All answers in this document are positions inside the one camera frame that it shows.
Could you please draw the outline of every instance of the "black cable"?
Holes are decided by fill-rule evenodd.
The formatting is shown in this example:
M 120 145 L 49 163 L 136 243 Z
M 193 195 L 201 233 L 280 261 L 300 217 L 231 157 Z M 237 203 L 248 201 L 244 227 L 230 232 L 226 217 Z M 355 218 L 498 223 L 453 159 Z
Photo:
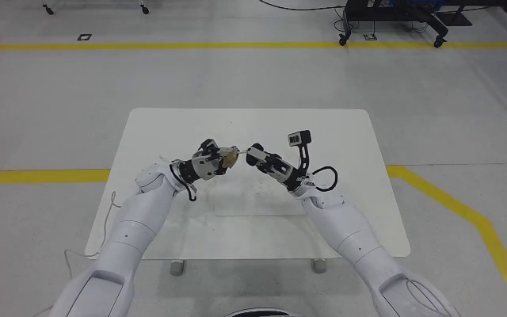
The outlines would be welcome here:
M 176 180 L 179 181 L 180 184 L 182 184 L 185 187 L 187 193 L 189 193 L 189 201 L 196 201 L 197 197 L 192 197 L 192 193 L 190 192 L 189 186 L 187 185 L 187 183 L 183 182 L 178 176 L 176 176 L 173 170 L 173 166 L 171 164 L 169 164 L 169 169 L 171 170 L 171 173 L 173 174 L 174 178 L 176 178 Z
M 417 28 L 414 28 L 414 22 L 412 21 L 411 23 L 412 23 L 412 26 L 409 27 L 409 28 L 407 28 L 406 26 L 403 26 L 405 28 L 405 32 L 415 31 L 415 32 L 417 32 L 419 34 L 422 34 L 422 33 L 426 32 L 426 29 L 429 26 L 428 23 L 426 23 L 426 25 L 424 25 L 424 26 L 422 26 L 422 27 L 420 27 L 420 28 L 417 29 Z
M 319 168 L 318 170 L 314 170 L 314 172 L 312 173 L 312 175 L 316 175 L 317 173 L 320 173 L 323 170 L 330 170 L 330 171 L 332 171 L 334 173 L 334 182 L 333 182 L 333 184 L 330 187 L 328 187 L 326 189 L 320 188 L 320 187 L 315 187 L 315 188 L 319 192 L 329 192 L 329 191 L 333 190 L 336 187 L 336 185 L 338 184 L 338 172 L 332 166 L 324 166 L 324 167 Z
M 491 7 L 491 6 L 483 6 L 483 7 L 481 7 L 481 8 L 461 10 L 461 12 L 484 10 L 484 9 L 487 9 L 487 8 L 490 8 L 490 7 Z M 456 10 L 456 11 L 436 11 L 436 13 L 456 13 L 456 12 L 458 12 L 458 11 L 459 11 L 459 10 Z
M 343 21 L 343 17 L 341 17 L 341 15 L 338 13 L 338 11 L 336 11 L 336 8 L 334 9 L 334 12 L 336 13 L 336 15 L 338 15 L 338 16 L 340 17 L 340 19 L 339 19 L 339 20 L 336 20 L 336 21 L 334 22 L 334 29 L 336 29 L 338 32 L 345 32 L 345 30 L 340 30 L 340 29 L 336 26 L 336 24 L 337 24 L 338 22 L 342 22 L 342 21 Z M 354 28 L 354 25 L 352 25 L 352 24 L 350 24 L 350 23 L 349 23 L 349 27 L 350 27 L 350 31 L 352 31 L 353 29 L 358 29 L 358 28 L 359 28 L 359 21 L 357 22 L 357 27 L 355 27 L 355 28 Z
M 266 2 L 264 0 L 259 0 L 259 1 L 262 2 L 262 3 L 264 3 L 264 4 L 266 4 L 266 5 L 268 5 L 268 6 L 274 6 L 275 8 L 278 8 L 278 9 L 291 10 L 291 11 L 317 11 L 317 10 L 345 8 L 345 6 L 323 6 L 323 7 L 320 7 L 320 8 L 297 9 L 297 8 L 288 8 L 288 7 L 285 7 L 285 6 L 273 5 L 272 3 Z

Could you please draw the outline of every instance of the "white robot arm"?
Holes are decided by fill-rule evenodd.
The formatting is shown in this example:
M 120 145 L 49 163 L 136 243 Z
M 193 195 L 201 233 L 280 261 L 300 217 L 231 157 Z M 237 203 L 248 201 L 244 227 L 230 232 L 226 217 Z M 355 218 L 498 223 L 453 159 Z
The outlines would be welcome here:
M 198 179 L 225 174 L 238 157 L 236 147 L 208 139 L 188 161 L 157 164 L 135 180 L 139 193 L 119 210 L 111 235 L 97 260 L 73 278 L 57 299 L 50 317 L 125 316 L 134 296 L 134 274 L 144 251 L 166 221 L 173 197 Z
M 289 135 L 289 145 L 297 146 L 301 155 L 299 168 L 279 155 L 265 152 L 256 143 L 247 150 L 246 161 L 287 187 L 300 200 L 311 221 L 326 242 L 359 273 L 372 294 L 375 309 L 382 317 L 459 316 L 445 296 L 425 278 L 400 266 L 379 243 L 363 213 L 339 193 L 337 184 L 319 188 L 307 173 L 309 158 L 308 130 Z

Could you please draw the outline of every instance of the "yellow tape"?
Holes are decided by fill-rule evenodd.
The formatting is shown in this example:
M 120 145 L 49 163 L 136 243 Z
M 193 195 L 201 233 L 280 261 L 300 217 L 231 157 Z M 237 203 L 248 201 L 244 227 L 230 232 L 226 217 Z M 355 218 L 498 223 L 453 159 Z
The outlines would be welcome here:
M 109 170 L 0 170 L 0 184 L 104 182 Z
M 420 178 L 404 166 L 387 166 L 391 178 L 401 178 L 477 228 L 495 264 L 507 284 L 507 251 L 491 222 L 474 209 Z M 0 171 L 0 184 L 105 182 L 109 170 L 5 170 Z
M 233 43 L 53 43 L 53 44 L 0 44 L 0 51 L 74 51 L 74 50 L 175 50 L 175 49 L 239 49 L 239 48 L 434 48 L 433 43 L 422 42 L 233 42 Z M 507 48 L 507 43 L 445 43 L 440 49 L 495 49 Z
M 419 189 L 435 201 L 450 209 L 458 216 L 474 224 L 482 241 L 486 244 L 488 251 L 497 265 L 504 282 L 507 284 L 507 251 L 501 243 L 493 224 L 485 216 L 466 206 L 445 191 L 420 178 L 404 166 L 387 166 L 387 173 L 391 178 L 401 178 L 416 189 Z

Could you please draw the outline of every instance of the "table top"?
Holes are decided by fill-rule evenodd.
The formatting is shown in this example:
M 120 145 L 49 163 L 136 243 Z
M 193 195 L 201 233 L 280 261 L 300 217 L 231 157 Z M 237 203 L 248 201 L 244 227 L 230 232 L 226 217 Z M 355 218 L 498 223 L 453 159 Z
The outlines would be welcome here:
M 298 165 L 287 135 L 310 130 L 310 169 L 334 166 L 339 190 L 368 218 L 395 257 L 410 253 L 393 189 L 368 114 L 359 109 L 134 109 L 120 141 L 86 245 L 101 244 L 110 197 L 122 204 L 137 193 L 135 176 L 160 156 L 186 160 L 205 139 L 245 150 L 260 143 Z M 318 176 L 330 181 L 332 175 Z M 244 156 L 226 175 L 196 181 L 197 201 L 186 193 L 173 200 L 162 230 L 144 259 L 338 258 L 305 215 L 300 203 L 271 177 L 248 166 Z M 108 220 L 110 232 L 118 209 Z

